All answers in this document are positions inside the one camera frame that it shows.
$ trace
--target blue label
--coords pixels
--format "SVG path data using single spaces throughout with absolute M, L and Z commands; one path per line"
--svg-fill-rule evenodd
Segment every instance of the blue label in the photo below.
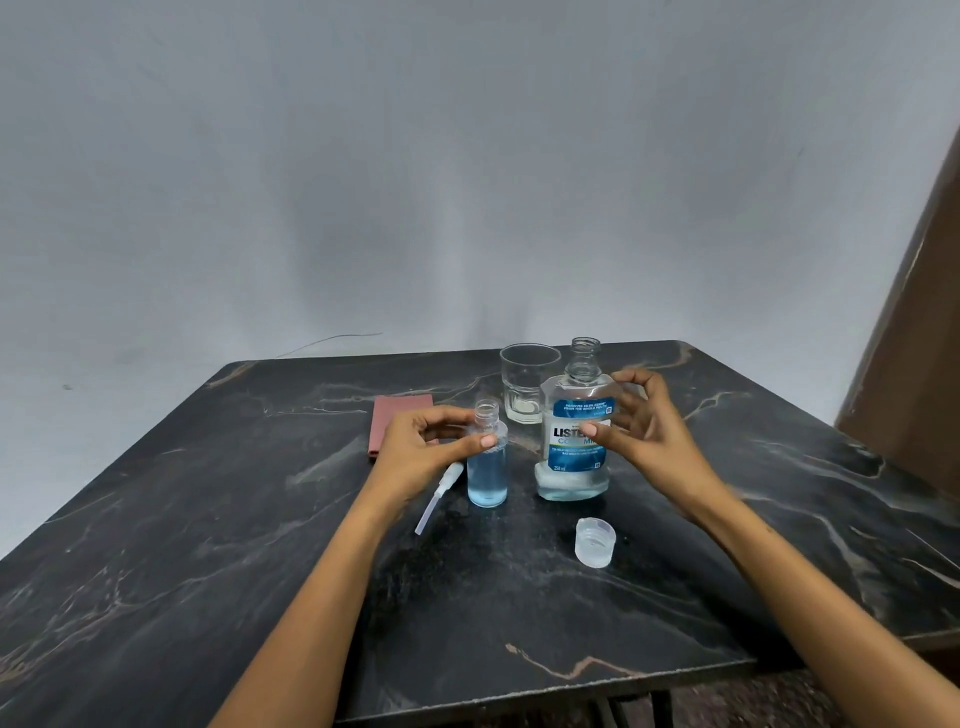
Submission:
M 607 449 L 589 439 L 576 421 L 599 420 L 610 423 L 613 397 L 602 400 L 557 400 L 553 416 L 544 424 L 550 428 L 546 463 L 552 471 L 585 473 L 603 466 Z

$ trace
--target pink notebook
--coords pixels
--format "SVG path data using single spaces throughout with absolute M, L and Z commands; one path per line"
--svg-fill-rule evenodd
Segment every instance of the pink notebook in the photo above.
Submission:
M 397 412 L 433 406 L 433 395 L 407 395 L 400 397 L 377 397 L 373 400 L 373 421 L 370 423 L 370 444 L 367 455 L 376 457 L 383 443 L 383 433 Z

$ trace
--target clear plastic bottle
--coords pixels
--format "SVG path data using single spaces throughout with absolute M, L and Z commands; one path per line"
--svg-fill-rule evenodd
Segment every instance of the clear plastic bottle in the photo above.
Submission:
M 537 492 L 547 500 L 584 500 L 607 490 L 607 450 L 580 431 L 579 423 L 608 424 L 619 390 L 600 370 L 600 342 L 573 340 L 566 372 L 552 376 L 543 392 L 543 452 L 534 468 Z
M 467 459 L 467 496 L 474 505 L 493 508 L 507 499 L 507 426 L 497 400 L 479 400 L 473 413 L 469 431 L 492 432 L 496 445 Z

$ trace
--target table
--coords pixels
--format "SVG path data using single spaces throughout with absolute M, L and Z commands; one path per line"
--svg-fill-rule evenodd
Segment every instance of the table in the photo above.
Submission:
M 897 635 L 960 644 L 956 504 L 687 344 L 601 358 L 661 371 L 720 475 Z M 370 470 L 374 396 L 471 405 L 500 387 L 495 351 L 226 366 L 0 562 L 0 725 L 205 725 Z M 797 664 L 726 556 L 622 459 L 604 496 L 547 502 L 539 430 L 510 429 L 503 506 L 458 486 L 418 538 L 426 493 L 380 549 L 341 719 L 423 724 Z M 617 531 L 604 570 L 573 555 L 583 516 Z

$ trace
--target floor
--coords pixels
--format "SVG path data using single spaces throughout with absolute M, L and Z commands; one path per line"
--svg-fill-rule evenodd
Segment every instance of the floor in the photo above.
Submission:
M 850 728 L 807 670 L 672 691 L 675 728 Z M 622 703 L 630 728 L 654 728 L 646 698 Z M 599 728 L 589 705 L 501 716 L 456 728 Z

